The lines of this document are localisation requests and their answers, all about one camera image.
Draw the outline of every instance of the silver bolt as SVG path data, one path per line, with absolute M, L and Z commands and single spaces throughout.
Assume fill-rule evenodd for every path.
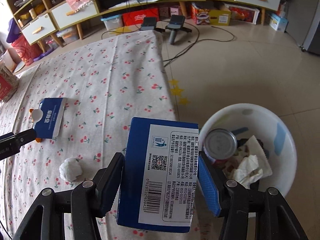
M 93 181 L 92 180 L 86 180 L 82 183 L 82 187 L 92 187 Z
M 271 187 L 268 189 L 269 193 L 273 196 L 278 194 L 278 190 L 275 187 Z
M 227 180 L 228 187 L 236 187 L 237 185 L 238 185 L 238 183 L 235 180 L 233 180 L 233 179 Z
M 42 195 L 43 196 L 49 196 L 51 194 L 51 189 L 49 188 L 45 188 L 43 191 L 42 191 Z

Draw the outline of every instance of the refrigerator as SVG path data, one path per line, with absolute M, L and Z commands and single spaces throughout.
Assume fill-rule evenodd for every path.
M 320 3 L 319 0 L 288 0 L 288 26 L 302 51 L 320 55 Z

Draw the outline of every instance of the crumpled paper ball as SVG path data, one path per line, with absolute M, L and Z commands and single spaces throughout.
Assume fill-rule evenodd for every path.
M 72 182 L 82 174 L 82 168 L 76 158 L 67 158 L 59 167 L 60 178 Z

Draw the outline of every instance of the wooden leg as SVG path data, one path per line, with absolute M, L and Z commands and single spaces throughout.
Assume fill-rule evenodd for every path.
M 183 15 L 185 18 L 187 18 L 188 14 L 187 14 L 187 9 L 186 9 L 186 4 L 185 4 L 185 2 L 179 2 L 179 3 L 180 3 L 182 15 Z
M 62 42 L 60 41 L 60 39 L 57 37 L 57 35 L 55 33 L 52 33 L 51 38 L 60 46 L 60 47 L 64 47 Z
M 261 8 L 261 24 L 264 25 L 264 19 L 266 17 L 266 9 Z
M 40 48 L 42 49 L 42 52 L 45 53 L 45 44 L 43 43 L 43 41 L 38 41 L 38 44 L 39 44 Z
M 78 29 L 80 39 L 83 40 L 83 32 L 82 32 L 81 23 L 77 24 L 77 29 Z

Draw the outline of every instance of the tablecloth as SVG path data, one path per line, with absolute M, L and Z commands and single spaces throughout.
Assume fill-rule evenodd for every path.
M 56 138 L 26 144 L 20 153 L 0 162 L 0 219 L 12 235 L 43 188 L 73 189 L 108 166 L 115 152 L 126 151 L 134 116 L 175 120 L 163 68 L 161 35 L 153 31 L 119 35 L 51 58 L 23 72 L 12 99 L 0 106 L 0 134 L 32 127 L 30 108 L 45 97 L 67 102 Z M 66 158 L 79 160 L 77 182 L 60 178 Z M 186 234 L 151 232 L 116 224 L 112 210 L 98 219 L 102 239 L 199 239 L 196 214 Z M 70 214 L 65 214 L 66 239 L 72 239 Z

